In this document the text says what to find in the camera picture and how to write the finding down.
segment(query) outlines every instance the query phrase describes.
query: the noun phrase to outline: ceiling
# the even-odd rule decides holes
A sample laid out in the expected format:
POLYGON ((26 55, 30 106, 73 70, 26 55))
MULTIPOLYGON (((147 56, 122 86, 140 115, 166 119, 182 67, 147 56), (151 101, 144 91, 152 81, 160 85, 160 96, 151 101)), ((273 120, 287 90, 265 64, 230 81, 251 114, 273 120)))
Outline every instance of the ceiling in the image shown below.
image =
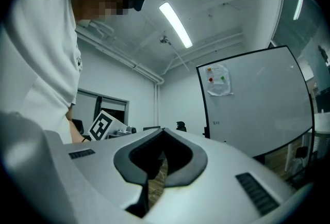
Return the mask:
POLYGON ((163 74, 181 64, 178 55, 184 62, 191 62, 214 50, 242 45, 240 12, 247 7, 243 0, 146 0, 140 12, 130 10, 128 15, 110 16, 105 23, 114 29, 113 46, 163 74), (169 2, 180 18, 193 43, 191 48, 184 47, 159 10, 164 2, 169 2), (172 47, 160 43, 164 35, 172 47))

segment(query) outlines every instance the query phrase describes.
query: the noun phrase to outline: black vent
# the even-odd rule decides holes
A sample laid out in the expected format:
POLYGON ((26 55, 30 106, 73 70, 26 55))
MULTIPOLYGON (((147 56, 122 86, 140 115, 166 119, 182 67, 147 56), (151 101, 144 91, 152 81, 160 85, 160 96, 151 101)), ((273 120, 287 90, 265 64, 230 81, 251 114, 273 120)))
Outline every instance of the black vent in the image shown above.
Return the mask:
POLYGON ((279 206, 270 194, 268 194, 249 173, 239 174, 236 178, 262 216, 279 206))
POLYGON ((77 151, 77 152, 71 152, 69 153, 71 159, 77 159, 77 158, 81 158, 87 155, 91 155, 94 154, 95 152, 92 149, 87 149, 87 150, 83 150, 83 151, 77 151))

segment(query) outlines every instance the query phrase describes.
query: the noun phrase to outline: person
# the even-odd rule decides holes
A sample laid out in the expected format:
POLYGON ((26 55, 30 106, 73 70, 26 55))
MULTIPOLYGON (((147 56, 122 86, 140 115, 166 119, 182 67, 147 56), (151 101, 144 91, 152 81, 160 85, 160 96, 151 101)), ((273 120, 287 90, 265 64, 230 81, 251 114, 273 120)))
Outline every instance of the person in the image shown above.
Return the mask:
POLYGON ((319 51, 320 51, 325 63, 329 63, 329 58, 328 58, 326 51, 319 45, 318 45, 318 48, 319 48, 319 51))
POLYGON ((187 128, 185 127, 186 125, 185 125, 185 123, 183 121, 178 121, 176 123, 176 126, 177 126, 176 130, 187 132, 187 128))
POLYGON ((0 110, 82 142, 72 106, 83 69, 76 22, 124 14, 127 0, 13 0, 0 27, 0 110))

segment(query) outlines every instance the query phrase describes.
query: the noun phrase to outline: window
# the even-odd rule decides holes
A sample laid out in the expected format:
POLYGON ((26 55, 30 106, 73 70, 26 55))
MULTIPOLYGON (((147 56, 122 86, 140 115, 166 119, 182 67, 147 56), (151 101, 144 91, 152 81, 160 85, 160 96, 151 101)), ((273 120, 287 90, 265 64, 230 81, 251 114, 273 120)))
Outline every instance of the window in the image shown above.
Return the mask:
POLYGON ((78 91, 76 105, 72 108, 72 118, 81 120, 84 127, 84 135, 94 121, 95 111, 97 115, 101 110, 110 114, 120 122, 126 124, 128 112, 125 101, 119 101, 104 97, 102 95, 78 91))
POLYGON ((298 0, 284 0, 273 37, 277 45, 287 45, 295 58, 316 34, 323 18, 321 9, 312 0, 304 0, 299 18, 293 20, 297 3, 298 0))

